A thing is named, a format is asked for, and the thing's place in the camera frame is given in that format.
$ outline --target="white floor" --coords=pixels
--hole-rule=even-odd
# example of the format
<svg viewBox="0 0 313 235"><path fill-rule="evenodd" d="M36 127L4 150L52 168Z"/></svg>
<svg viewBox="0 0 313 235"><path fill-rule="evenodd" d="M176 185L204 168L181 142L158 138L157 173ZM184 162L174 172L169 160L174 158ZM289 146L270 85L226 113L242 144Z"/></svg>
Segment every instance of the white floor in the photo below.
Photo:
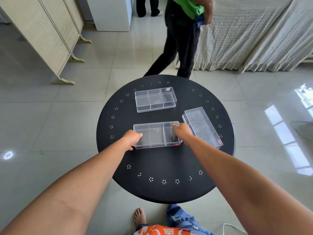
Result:
<svg viewBox="0 0 313 235"><path fill-rule="evenodd" d="M0 230L50 183L97 153L96 125L110 96L140 78L166 38L164 17L133 16L130 32L84 31L93 44L74 52L62 77L74 86L51 85L52 73L12 26L0 25ZM164 73L175 75L174 66ZM313 143L293 121L313 120L313 65L291 72L193 71L191 80L214 93L234 123L235 157L255 167L313 209ZM130 234L131 216L143 207L149 223L164 224L165 205L139 199L111 181L87 234ZM222 234L241 227L214 189L182 207ZM227 228L226 234L240 234Z"/></svg>

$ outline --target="hand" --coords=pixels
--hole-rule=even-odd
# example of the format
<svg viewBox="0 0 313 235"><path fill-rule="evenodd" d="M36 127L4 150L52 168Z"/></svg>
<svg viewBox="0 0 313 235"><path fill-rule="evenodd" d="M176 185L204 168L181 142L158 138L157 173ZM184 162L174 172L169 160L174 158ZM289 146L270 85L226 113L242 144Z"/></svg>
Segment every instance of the hand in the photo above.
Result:
<svg viewBox="0 0 313 235"><path fill-rule="evenodd" d="M193 135L193 133L191 132L191 129L186 123L179 123L179 126L176 124L173 124L173 128L175 130L177 137L180 138L182 141L184 141L185 144L186 144L185 142L186 136Z"/></svg>
<svg viewBox="0 0 313 235"><path fill-rule="evenodd" d="M214 7L213 2L210 0L208 4L204 7L204 24L210 24L213 19Z"/></svg>
<svg viewBox="0 0 313 235"><path fill-rule="evenodd" d="M122 138L124 138L127 142L128 150L133 150L133 146L135 143L138 143L139 139L142 137L142 133L136 133L133 130L128 130Z"/></svg>

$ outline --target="orange shirt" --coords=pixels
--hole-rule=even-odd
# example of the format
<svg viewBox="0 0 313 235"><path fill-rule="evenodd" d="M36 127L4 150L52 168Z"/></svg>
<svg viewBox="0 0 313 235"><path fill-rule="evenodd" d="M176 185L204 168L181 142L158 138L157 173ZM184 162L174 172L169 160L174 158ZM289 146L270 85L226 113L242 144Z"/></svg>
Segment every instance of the orange shirt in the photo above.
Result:
<svg viewBox="0 0 313 235"><path fill-rule="evenodd" d="M150 225L142 227L134 235L198 235L198 233L182 228Z"/></svg>

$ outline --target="black trousers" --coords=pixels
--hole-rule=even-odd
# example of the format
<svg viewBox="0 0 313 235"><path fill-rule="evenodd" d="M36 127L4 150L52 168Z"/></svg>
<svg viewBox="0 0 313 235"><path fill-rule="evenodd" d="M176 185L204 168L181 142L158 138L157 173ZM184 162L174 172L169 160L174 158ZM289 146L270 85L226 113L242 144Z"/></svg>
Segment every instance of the black trousers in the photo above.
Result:
<svg viewBox="0 0 313 235"><path fill-rule="evenodd" d="M146 15L146 7L145 7L146 0L136 0L136 10L139 17L144 17ZM160 11L159 7L159 0L150 0L150 7L151 7L151 16L157 16Z"/></svg>
<svg viewBox="0 0 313 235"><path fill-rule="evenodd" d="M165 24L167 38L164 51L144 76L160 74L174 61L178 52L180 67L177 75L189 79L194 67L194 55L197 50L200 28L197 28L196 22L190 19L180 5L173 0L168 0Z"/></svg>

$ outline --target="plastic organizer box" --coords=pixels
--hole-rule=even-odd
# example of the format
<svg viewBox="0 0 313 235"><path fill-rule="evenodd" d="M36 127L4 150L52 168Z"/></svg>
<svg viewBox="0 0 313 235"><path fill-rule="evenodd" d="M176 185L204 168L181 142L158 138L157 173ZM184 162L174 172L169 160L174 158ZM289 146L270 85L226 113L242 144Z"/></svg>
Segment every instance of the plastic organizer box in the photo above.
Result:
<svg viewBox="0 0 313 235"><path fill-rule="evenodd" d="M136 91L135 100L138 113L173 108L177 102L172 87Z"/></svg>
<svg viewBox="0 0 313 235"><path fill-rule="evenodd" d="M136 149L147 149L167 146L178 146L182 141L176 136L173 124L179 125L178 121L134 124L134 131L142 133Z"/></svg>
<svg viewBox="0 0 313 235"><path fill-rule="evenodd" d="M223 142L202 107L185 110L185 114L182 115L182 118L190 127L193 135L216 148L223 145Z"/></svg>

